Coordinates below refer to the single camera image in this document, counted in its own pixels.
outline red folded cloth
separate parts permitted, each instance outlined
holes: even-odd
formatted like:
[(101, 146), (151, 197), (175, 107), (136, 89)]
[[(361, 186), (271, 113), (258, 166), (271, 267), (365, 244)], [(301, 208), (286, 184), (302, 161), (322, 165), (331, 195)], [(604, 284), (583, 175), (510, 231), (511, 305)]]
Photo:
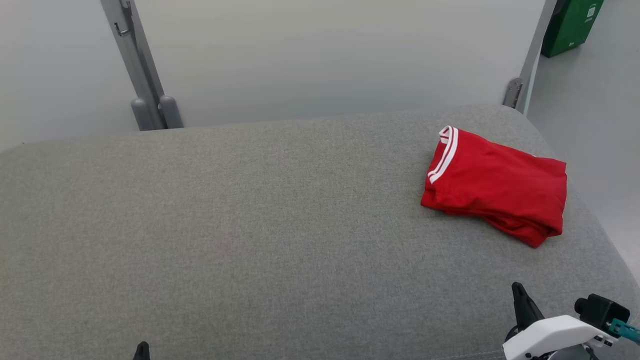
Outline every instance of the red folded cloth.
[(440, 142), (424, 184), (423, 206), (483, 217), (537, 248), (562, 234), (566, 163), (538, 158), (452, 126)]

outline white partition panel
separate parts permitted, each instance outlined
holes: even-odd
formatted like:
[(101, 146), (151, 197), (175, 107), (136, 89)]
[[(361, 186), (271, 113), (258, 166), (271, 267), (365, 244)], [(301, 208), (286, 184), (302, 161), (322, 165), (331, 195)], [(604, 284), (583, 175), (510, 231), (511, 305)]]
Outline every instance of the white partition panel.
[(136, 93), (99, 0), (0, 5), (0, 151), (138, 130)]
[(136, 0), (186, 126), (502, 103), (544, 0)]

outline gray floor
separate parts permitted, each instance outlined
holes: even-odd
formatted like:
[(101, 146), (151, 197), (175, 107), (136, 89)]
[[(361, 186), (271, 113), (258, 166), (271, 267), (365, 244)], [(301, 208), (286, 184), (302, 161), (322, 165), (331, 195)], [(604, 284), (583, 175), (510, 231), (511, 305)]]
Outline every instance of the gray floor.
[(542, 56), (527, 117), (640, 282), (639, 14), (638, 0), (606, 0), (586, 44)]

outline green box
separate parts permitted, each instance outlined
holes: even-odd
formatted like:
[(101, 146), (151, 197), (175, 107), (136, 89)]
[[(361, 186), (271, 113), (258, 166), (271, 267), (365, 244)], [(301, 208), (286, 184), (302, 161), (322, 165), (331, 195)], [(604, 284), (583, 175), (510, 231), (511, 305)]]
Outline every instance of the green box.
[(567, 0), (553, 15), (542, 42), (542, 55), (552, 56), (584, 44), (603, 0)]

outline white robot part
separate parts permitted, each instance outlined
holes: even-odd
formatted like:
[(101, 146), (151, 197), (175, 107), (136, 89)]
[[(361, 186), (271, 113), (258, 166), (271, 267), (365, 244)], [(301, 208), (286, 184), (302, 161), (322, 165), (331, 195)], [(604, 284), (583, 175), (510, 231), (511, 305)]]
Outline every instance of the white robot part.
[(588, 323), (561, 315), (534, 322), (502, 344), (502, 348), (507, 360), (530, 360), (575, 345), (586, 343), (590, 347), (601, 347), (602, 343), (612, 345), (616, 341)]

